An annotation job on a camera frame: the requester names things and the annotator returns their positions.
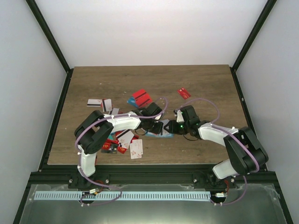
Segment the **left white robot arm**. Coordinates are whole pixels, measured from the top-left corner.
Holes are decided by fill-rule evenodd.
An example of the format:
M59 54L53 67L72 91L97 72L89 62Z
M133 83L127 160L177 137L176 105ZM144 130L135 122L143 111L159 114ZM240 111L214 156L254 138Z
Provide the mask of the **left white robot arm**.
M95 184L95 161L97 152L103 147L109 135L122 130L135 130L154 124L163 116L165 109L151 103L143 109L116 115L93 111L74 132L75 148L78 150L77 169L81 174L79 183L86 189Z

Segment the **teal card holder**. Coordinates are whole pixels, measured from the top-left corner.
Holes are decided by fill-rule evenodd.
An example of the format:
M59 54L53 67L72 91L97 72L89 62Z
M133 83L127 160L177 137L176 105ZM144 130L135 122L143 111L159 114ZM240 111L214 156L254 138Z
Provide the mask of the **teal card holder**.
M172 137L174 137L174 134L169 133L168 131L166 131L164 129L164 127L168 124L169 121L170 121L169 119L161 120L163 125L162 125L160 131L158 133L146 132L145 136L158 137L158 138L172 138Z

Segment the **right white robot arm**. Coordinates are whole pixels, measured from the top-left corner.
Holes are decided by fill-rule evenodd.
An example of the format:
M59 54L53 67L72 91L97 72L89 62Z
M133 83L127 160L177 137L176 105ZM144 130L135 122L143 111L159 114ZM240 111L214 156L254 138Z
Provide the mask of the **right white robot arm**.
M238 129L222 127L199 119L193 106L188 105L175 111L176 119L170 120L164 130L171 134L189 134L199 140L207 140L224 146L228 159L212 168L208 184L218 188L229 176L246 175L258 172L268 160L268 154L257 139L253 130L247 126Z

